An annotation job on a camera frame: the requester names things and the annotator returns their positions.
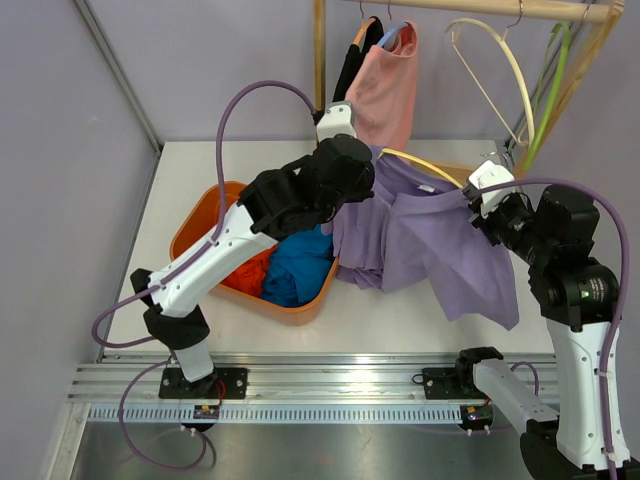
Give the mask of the green clothes hanger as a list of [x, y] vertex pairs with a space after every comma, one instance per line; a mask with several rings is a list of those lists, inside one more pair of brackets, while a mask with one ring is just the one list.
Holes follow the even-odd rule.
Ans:
[[553, 81], [551, 83], [550, 91], [547, 96], [547, 102], [543, 110], [543, 114], [541, 120], [539, 122], [538, 128], [536, 130], [536, 134], [534, 139], [530, 142], [529, 147], [527, 149], [526, 157], [524, 163], [522, 165], [522, 172], [526, 173], [533, 161], [535, 160], [537, 153], [542, 145], [542, 140], [544, 134], [546, 133], [547, 127], [550, 123], [551, 114], [556, 105], [556, 100], [558, 99], [560, 87], [563, 81], [568, 57], [569, 57], [569, 49], [571, 46], [571, 32], [570, 27], [567, 22], [559, 22], [554, 25], [552, 30], [551, 38], [548, 42], [547, 49], [545, 51], [545, 56], [548, 56], [550, 53], [550, 49], [553, 46], [553, 43], [558, 35], [561, 35], [561, 42], [559, 47], [559, 57], [558, 62], [555, 68]]

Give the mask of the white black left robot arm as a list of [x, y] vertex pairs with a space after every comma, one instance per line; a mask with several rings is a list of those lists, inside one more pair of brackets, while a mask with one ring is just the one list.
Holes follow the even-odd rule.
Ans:
[[363, 142], [346, 134], [324, 139], [312, 153], [261, 172], [169, 265], [131, 274], [134, 292], [147, 306], [147, 330], [174, 353], [181, 386], [191, 396], [208, 396], [218, 377], [201, 299], [255, 255], [328, 223], [346, 203], [371, 198], [374, 178], [372, 153]]

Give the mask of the blue t shirt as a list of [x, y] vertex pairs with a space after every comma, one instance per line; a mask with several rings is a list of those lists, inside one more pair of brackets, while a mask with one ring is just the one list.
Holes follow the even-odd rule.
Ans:
[[334, 262], [332, 237], [320, 226], [291, 235], [270, 255], [260, 298], [296, 308], [320, 293]]

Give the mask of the purple t shirt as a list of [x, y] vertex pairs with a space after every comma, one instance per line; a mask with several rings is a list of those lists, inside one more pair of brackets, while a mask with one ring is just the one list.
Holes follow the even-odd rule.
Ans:
[[379, 146], [371, 198], [347, 203], [322, 227], [340, 280], [386, 294], [428, 280], [446, 318], [479, 314], [507, 330], [519, 322], [508, 250], [470, 222], [462, 191]]

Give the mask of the cream clothes hanger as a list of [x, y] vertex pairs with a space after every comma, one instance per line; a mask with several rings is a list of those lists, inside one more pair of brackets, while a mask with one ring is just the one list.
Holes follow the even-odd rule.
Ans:
[[511, 33], [523, 20], [524, 5], [501, 26], [463, 15], [444, 32], [470, 79], [515, 145], [529, 147], [538, 133], [526, 73], [511, 46]]

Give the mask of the yellow clothes hanger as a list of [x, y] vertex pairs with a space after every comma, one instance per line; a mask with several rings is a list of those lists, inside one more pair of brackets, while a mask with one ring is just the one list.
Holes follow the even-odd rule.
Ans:
[[426, 184], [437, 191], [463, 189], [474, 171], [455, 165], [437, 164], [389, 147], [373, 146], [371, 151], [377, 160], [376, 171], [384, 176], [388, 184]]

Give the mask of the orange t shirt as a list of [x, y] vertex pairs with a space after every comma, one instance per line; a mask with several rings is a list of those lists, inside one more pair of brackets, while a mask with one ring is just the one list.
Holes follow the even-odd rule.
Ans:
[[237, 267], [221, 284], [252, 297], [259, 297], [263, 291], [263, 282], [270, 267], [271, 255], [277, 250], [272, 247]]

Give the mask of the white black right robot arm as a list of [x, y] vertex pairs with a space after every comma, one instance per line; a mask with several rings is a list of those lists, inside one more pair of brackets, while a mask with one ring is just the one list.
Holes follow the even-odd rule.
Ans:
[[545, 405], [492, 347], [460, 352], [447, 369], [413, 378], [427, 398], [455, 392], [493, 403], [519, 438], [535, 479], [635, 479], [639, 463], [620, 424], [615, 349], [629, 271], [592, 254], [593, 235], [611, 205], [596, 192], [548, 182], [537, 205], [517, 182], [464, 191], [473, 225], [528, 266], [529, 286], [556, 359], [557, 407]]

